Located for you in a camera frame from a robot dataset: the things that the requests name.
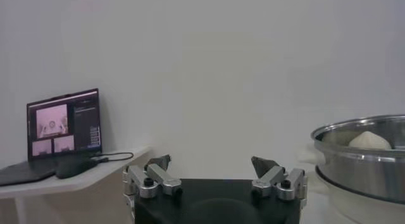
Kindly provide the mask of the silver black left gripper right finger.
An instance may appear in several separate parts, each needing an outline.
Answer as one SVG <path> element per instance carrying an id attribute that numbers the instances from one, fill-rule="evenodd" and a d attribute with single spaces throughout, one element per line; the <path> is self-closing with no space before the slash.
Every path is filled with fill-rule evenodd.
<path id="1" fill-rule="evenodd" d="M 251 163 L 258 176 L 252 181 L 251 194 L 255 199 L 264 199 L 273 194 L 281 201 L 298 199 L 306 202 L 308 178 L 302 169 L 288 172 L 273 160 L 253 156 Z"/>

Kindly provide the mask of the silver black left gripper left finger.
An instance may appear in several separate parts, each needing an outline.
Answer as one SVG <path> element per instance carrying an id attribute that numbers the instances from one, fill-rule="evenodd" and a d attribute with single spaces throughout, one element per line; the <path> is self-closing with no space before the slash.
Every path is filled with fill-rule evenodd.
<path id="1" fill-rule="evenodd" d="M 167 172 L 171 156 L 166 154 L 150 159 L 143 168 L 133 165 L 123 170 L 123 195 L 130 199 L 140 196 L 143 199 L 152 199 L 158 195 L 161 187 L 162 193 L 172 197 L 181 196 L 183 193 L 182 181 L 172 177 Z"/>

